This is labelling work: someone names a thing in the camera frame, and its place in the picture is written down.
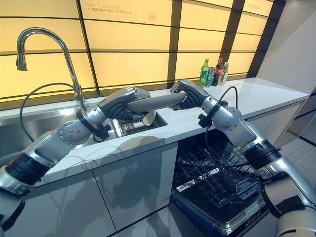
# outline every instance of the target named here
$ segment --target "glass bottle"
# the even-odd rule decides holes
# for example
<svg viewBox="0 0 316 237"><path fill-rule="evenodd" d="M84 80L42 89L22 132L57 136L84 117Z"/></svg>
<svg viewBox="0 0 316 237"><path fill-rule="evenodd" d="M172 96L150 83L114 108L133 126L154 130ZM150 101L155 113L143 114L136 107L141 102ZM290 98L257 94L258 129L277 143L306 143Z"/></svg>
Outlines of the glass bottle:
<svg viewBox="0 0 316 237"><path fill-rule="evenodd" d="M223 69L223 58L219 58L218 63L215 67L214 80L212 81L212 86L217 86L219 76L221 75Z"/></svg>
<svg viewBox="0 0 316 237"><path fill-rule="evenodd" d="M227 80L228 66L229 66L229 62L224 63L222 73L221 73L219 80L218 80L219 85L224 85L226 80Z"/></svg>
<svg viewBox="0 0 316 237"><path fill-rule="evenodd" d="M205 87L210 87L212 81L214 80L214 72L215 72L215 68L214 67L209 67L208 68L208 73L207 73L207 79L205 82Z"/></svg>

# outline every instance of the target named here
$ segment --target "chrome faucet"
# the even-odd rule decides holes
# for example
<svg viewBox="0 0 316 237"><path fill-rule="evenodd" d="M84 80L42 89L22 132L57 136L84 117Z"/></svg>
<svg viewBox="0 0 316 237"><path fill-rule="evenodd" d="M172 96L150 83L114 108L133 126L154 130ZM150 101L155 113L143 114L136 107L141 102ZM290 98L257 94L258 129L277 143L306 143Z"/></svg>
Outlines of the chrome faucet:
<svg viewBox="0 0 316 237"><path fill-rule="evenodd" d="M61 49L64 53L66 63L67 63L68 69L69 69L69 73L70 73L71 79L73 81L73 85L75 88L74 89L75 99L77 101L80 101L80 98L82 98L82 100L83 100L84 98L83 98L83 94L82 94L82 89L78 83L78 80L77 80L77 77L75 74L75 70L73 67L73 63L71 61L67 46L62 41L62 39L59 38L59 36L57 36L55 33L53 33L50 30L47 30L44 28L39 28L39 27L32 27L32 28L28 28L28 29L24 30L19 35L19 37L18 37L18 57L16 60L17 69L20 71L27 71L25 55L24 55L24 44L25 44L27 37L29 37L30 35L33 35L33 34L43 34L43 35L49 36L49 37L53 38L59 44L59 46L61 47Z"/></svg>

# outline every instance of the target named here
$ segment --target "robotic arm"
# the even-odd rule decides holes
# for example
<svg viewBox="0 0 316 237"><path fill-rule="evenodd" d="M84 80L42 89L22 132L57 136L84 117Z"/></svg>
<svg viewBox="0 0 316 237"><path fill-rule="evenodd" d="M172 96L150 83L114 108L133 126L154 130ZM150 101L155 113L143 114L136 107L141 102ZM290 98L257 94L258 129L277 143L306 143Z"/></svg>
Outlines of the robotic arm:
<svg viewBox="0 0 316 237"><path fill-rule="evenodd" d="M296 166L271 145L250 123L242 119L238 109L228 107L192 82L178 81L171 93L186 92L184 101L173 109L201 107L202 127L215 125L224 132L256 169L262 182L263 197L271 213L279 218L277 236L311 237L316 233L316 190ZM32 143L8 166L0 168L0 237L1 227L8 230L25 205L21 199L35 183L72 148L87 140L91 133L107 137L106 118L132 120L142 115L126 109L137 98L149 98L137 88L125 88L101 101L88 111L79 110L66 117L54 131L47 132Z"/></svg>
<svg viewBox="0 0 316 237"><path fill-rule="evenodd" d="M128 102L149 98L149 92L139 88L124 88L106 97L87 111L78 110L65 117L59 126L46 132L27 147L9 165L0 168L0 237L10 229L22 212L26 196L37 181L55 166L75 146L84 143L91 133L106 139L107 119L133 120L143 117L126 109Z"/></svg>
<svg viewBox="0 0 316 237"><path fill-rule="evenodd" d="M279 218L277 237L314 237L316 234L316 189L298 168L268 142L240 111L227 107L190 81L180 80L172 93L187 92L187 98L174 109L201 107L202 127L215 125L255 168L262 183L262 195L271 213Z"/></svg>

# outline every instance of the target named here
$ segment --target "bottle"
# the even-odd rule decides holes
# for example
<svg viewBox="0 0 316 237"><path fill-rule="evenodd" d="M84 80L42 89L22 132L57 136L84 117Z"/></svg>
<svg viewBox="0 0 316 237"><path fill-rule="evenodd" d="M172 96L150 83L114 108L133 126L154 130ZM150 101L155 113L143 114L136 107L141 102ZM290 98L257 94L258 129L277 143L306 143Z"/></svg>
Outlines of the bottle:
<svg viewBox="0 0 316 237"><path fill-rule="evenodd" d="M215 67L214 80L212 81L212 84L211 84L212 86L217 86L218 79L219 79L219 76L221 75L222 69L223 69L223 58L219 58L219 61Z"/></svg>
<svg viewBox="0 0 316 237"><path fill-rule="evenodd" d="M226 80L227 80L228 66L229 66L229 62L224 63L222 73L221 73L219 80L218 80L219 85L224 85Z"/></svg>
<svg viewBox="0 0 316 237"><path fill-rule="evenodd" d="M212 81L214 80L214 72L215 72L215 68L214 67L209 67L208 68L208 73L207 73L207 79L205 82L205 87L210 87Z"/></svg>
<svg viewBox="0 0 316 237"><path fill-rule="evenodd" d="M199 75L198 85L201 88L205 87L207 72L208 72L208 58L205 59L205 62L201 68L201 73Z"/></svg>

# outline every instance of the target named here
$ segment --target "red bottle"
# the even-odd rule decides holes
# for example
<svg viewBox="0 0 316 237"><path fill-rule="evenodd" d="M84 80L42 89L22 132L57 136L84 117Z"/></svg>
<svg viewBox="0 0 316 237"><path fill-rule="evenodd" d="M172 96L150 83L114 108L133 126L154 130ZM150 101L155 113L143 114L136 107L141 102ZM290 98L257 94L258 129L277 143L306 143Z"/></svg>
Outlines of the red bottle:
<svg viewBox="0 0 316 237"><path fill-rule="evenodd" d="M223 70L223 58L219 58L218 63L216 64L215 67L215 75L214 75L214 80L212 82L212 86L217 86L218 79L222 73Z"/></svg>

